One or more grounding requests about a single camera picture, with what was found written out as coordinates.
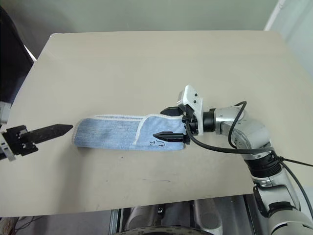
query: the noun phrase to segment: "folded towel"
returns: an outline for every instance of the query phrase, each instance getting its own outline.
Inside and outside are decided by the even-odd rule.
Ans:
[[[161,131],[185,133],[181,117],[96,115],[74,127],[72,140],[78,147],[125,150],[180,150],[183,143],[165,142],[153,137]]]

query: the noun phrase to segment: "beige table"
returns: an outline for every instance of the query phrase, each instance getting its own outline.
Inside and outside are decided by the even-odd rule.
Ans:
[[[75,124],[95,114],[175,106],[185,85],[205,109],[248,101],[277,152],[313,164],[313,84],[274,32],[175,31],[52,35],[6,128]],[[191,144],[173,152],[77,148],[71,134],[0,162],[0,216],[88,212],[252,192],[240,155]],[[202,141],[227,146],[213,133]],[[289,164],[305,186],[309,167]]]

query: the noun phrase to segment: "black drawing on towel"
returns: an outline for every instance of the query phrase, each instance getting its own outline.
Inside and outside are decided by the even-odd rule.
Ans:
[[[155,142],[155,141],[151,141],[150,142],[150,146],[153,146],[153,145],[158,145],[158,146],[160,146],[160,147],[163,147],[163,146],[165,146],[165,143],[163,142],[163,141],[158,141],[157,140],[157,143]]]
[[[161,146],[161,147],[163,147],[163,146],[165,145],[165,143],[162,142],[162,141],[158,141],[158,140],[157,140],[157,142],[161,143],[161,144],[159,144],[159,146]]]

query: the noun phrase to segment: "black cable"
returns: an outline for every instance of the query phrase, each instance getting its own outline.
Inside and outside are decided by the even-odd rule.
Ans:
[[[311,217],[312,217],[312,219],[313,219],[313,209],[312,209],[312,205],[311,205],[311,203],[310,203],[310,201],[309,201],[309,198],[308,198],[306,192],[304,191],[304,188],[302,187],[300,181],[297,179],[297,177],[294,175],[294,173],[290,170],[290,168],[289,168],[285,163],[283,163],[283,162],[280,160],[280,158],[276,155],[275,151],[273,151],[273,154],[274,154],[274,156],[275,156],[277,159],[279,159],[280,164],[288,171],[288,173],[292,176],[292,178],[294,179],[294,181],[297,183],[298,187],[300,188],[300,190],[301,190],[301,192],[302,192],[302,194],[303,194],[303,196],[304,196],[305,201],[306,201],[307,204],[308,204],[308,208],[309,208]]]
[[[17,233],[19,230],[22,230],[22,229],[27,228],[32,222],[34,222],[34,221],[36,221],[36,220],[39,220],[39,219],[41,219],[42,217],[43,217],[43,215],[42,215],[42,216],[39,216],[38,218],[35,219],[35,217],[33,216],[29,222],[24,223],[22,226],[20,226],[19,228],[15,229],[15,233]]]
[[[241,114],[243,113],[245,107],[246,107],[247,102],[246,101],[242,101],[238,104],[235,104],[235,106],[241,106],[238,114],[236,115],[233,124],[231,125],[230,129],[229,129],[229,133],[228,133],[228,143],[230,144],[230,146],[232,146],[233,148],[237,148],[235,145],[233,145],[233,143],[231,142],[231,135],[233,134],[233,130],[235,128],[235,125],[237,124],[238,119],[240,118]]]
[[[235,154],[257,154],[257,153],[264,153],[264,152],[270,152],[273,151],[273,147],[266,147],[266,148],[252,148],[252,149],[233,149],[233,148],[220,148],[211,146],[205,143],[200,142],[197,140],[191,133],[189,121],[186,121],[186,133],[188,137],[197,145],[199,145],[202,148],[206,148],[212,151],[221,152],[221,153],[235,153]]]
[[[299,162],[299,161],[296,161],[296,160],[291,160],[291,159],[288,159],[288,158],[279,157],[279,160],[286,161],[286,162],[291,162],[291,163],[296,163],[296,164],[301,164],[301,165],[312,166],[313,167],[313,165],[311,165],[311,164]]]

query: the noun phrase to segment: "gray wall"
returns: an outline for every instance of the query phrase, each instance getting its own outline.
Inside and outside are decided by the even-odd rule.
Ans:
[[[52,33],[263,30],[276,0],[2,0],[38,57]]]
[[[313,0],[286,0],[271,30],[281,34],[313,81]]]

